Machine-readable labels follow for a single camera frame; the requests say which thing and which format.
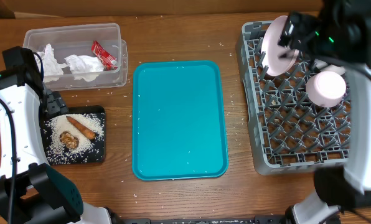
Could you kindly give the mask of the orange carrot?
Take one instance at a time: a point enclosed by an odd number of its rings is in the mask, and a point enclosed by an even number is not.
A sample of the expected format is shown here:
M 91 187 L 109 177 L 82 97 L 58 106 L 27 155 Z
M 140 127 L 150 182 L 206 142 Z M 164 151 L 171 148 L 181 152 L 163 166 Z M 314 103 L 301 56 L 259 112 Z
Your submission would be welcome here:
M 84 126 L 82 123 L 78 122 L 76 119 L 70 117 L 70 116 L 66 116 L 66 119 L 77 129 L 79 130 L 87 139 L 89 140 L 93 140 L 96 138 L 96 135 L 95 133 L 87 128 L 86 126 Z

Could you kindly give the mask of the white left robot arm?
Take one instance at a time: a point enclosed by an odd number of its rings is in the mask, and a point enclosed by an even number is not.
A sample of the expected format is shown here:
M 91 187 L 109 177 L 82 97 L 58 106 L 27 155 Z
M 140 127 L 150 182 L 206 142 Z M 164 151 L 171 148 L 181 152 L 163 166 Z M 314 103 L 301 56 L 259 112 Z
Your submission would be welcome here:
M 41 57 L 20 46 L 2 56 L 0 216 L 8 223 L 121 223 L 109 208 L 84 202 L 76 185 L 48 163 L 40 125 L 68 108 L 44 85 Z

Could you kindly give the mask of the white paper napkin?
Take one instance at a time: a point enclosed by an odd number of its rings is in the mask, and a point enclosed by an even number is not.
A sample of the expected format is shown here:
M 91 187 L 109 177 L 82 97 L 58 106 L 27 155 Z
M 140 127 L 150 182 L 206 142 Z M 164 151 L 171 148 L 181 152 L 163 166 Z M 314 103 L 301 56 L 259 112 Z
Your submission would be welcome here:
M 54 55 L 54 49 L 50 44 L 47 44 L 43 51 L 34 55 L 37 66 L 41 69 L 39 56 L 42 59 L 44 82 L 46 83 L 57 81 L 64 75 L 64 68 L 69 68 L 71 74 L 76 74 L 74 79 L 84 79 L 87 82 L 93 81 L 98 75 L 84 76 L 84 73 L 103 72 L 105 70 L 104 65 L 97 57 L 87 55 L 69 55 L 64 58 L 64 63 L 58 63 Z

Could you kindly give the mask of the teal serving tray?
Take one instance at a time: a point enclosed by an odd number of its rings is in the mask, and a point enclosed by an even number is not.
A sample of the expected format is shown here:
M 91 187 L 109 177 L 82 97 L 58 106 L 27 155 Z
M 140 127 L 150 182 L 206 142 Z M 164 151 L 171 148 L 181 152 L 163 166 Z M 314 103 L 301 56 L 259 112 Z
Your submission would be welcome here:
M 132 168 L 144 181 L 215 178 L 228 168 L 220 69 L 143 63 L 133 73 Z

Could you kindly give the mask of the light green bowl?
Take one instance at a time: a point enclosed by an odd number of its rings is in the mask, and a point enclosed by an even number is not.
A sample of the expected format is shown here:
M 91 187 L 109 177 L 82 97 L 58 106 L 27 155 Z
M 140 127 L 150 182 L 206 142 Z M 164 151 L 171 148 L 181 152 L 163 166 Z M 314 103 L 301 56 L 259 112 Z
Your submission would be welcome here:
M 316 64 L 316 68 L 320 72 L 330 71 L 330 72 L 335 72 L 338 75 L 343 75 L 345 73 L 345 68 L 344 67 L 331 65 L 331 64 L 328 64 L 328 63 L 323 62 L 322 60 L 318 60 L 318 59 L 315 59 L 314 63 Z

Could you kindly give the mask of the pink small bowl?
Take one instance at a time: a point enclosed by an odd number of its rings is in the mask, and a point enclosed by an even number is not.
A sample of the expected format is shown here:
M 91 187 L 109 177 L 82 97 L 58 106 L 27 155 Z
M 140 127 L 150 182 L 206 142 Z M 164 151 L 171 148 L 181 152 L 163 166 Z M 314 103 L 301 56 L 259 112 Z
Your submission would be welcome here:
M 332 108 L 337 106 L 346 92 L 345 80 L 331 71 L 320 72 L 306 83 L 309 100 L 317 106 Z

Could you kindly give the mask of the clear plastic bin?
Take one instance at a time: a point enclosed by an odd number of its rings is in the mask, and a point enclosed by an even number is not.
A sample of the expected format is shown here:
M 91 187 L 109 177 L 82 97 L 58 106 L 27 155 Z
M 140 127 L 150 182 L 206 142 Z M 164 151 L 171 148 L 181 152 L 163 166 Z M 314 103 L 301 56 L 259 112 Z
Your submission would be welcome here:
M 45 75 L 44 83 L 51 90 L 82 90 L 124 86 L 128 74 L 128 52 L 116 23 L 31 29 L 26 32 L 23 47 L 41 52 L 49 44 L 59 64 L 70 55 L 93 57 L 92 44 L 97 41 L 119 63 L 115 70 L 72 73 L 68 67 L 62 75 Z

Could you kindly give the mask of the grey dishwasher rack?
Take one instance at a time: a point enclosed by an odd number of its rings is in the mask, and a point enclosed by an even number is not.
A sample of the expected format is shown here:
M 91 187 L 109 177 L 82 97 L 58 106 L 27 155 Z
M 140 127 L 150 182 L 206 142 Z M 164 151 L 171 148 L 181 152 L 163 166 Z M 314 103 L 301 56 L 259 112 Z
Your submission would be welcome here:
M 305 84 L 317 70 L 303 54 L 287 72 L 270 77 L 261 50 L 269 25 L 245 23 L 236 44 L 255 170 L 274 175 L 341 166 L 349 157 L 349 95 L 333 108 L 312 104 Z

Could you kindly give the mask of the red snack wrapper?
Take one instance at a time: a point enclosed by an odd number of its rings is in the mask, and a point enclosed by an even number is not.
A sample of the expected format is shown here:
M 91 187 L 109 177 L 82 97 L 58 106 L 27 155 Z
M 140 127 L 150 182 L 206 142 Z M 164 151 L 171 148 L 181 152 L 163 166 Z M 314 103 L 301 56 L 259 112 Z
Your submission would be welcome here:
M 93 41 L 91 50 L 107 70 L 116 70 L 119 67 L 117 58 L 108 53 L 96 40 Z

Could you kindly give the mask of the large pink plate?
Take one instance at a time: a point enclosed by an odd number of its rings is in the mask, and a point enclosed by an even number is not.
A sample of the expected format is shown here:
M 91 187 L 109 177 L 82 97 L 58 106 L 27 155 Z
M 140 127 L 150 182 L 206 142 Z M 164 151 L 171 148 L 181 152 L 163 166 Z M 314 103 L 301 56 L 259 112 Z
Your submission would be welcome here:
M 263 67 L 268 66 L 266 73 L 271 77 L 287 72 L 294 65 L 299 54 L 299 50 L 278 45 L 287 18 L 287 16 L 279 16 L 270 24 L 261 45 L 261 52 L 265 53 L 261 64 Z

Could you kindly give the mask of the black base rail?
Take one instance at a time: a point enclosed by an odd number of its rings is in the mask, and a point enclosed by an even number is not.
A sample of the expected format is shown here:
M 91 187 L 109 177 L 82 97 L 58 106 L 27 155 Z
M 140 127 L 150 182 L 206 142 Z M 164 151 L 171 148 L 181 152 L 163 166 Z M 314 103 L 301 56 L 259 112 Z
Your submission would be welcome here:
M 260 215 L 253 218 L 151 220 L 117 218 L 119 224 L 292 224 L 284 215 Z

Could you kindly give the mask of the brown food scrap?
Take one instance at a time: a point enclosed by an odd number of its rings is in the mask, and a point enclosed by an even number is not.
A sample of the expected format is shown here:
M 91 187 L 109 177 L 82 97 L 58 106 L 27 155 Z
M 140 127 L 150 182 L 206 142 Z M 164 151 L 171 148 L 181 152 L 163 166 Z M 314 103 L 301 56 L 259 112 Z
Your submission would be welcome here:
M 79 145 L 78 138 L 67 131 L 64 131 L 60 134 L 60 142 L 63 143 L 68 149 L 76 149 Z

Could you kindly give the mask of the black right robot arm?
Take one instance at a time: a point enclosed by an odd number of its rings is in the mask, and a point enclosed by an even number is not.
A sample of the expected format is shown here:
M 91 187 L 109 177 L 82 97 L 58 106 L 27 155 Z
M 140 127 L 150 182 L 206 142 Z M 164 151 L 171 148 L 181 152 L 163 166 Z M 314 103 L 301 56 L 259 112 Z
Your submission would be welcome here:
M 334 223 L 340 212 L 371 207 L 371 1 L 324 1 L 318 16 L 290 12 L 279 45 L 344 67 L 350 85 L 350 154 L 317 169 L 314 192 L 283 223 Z

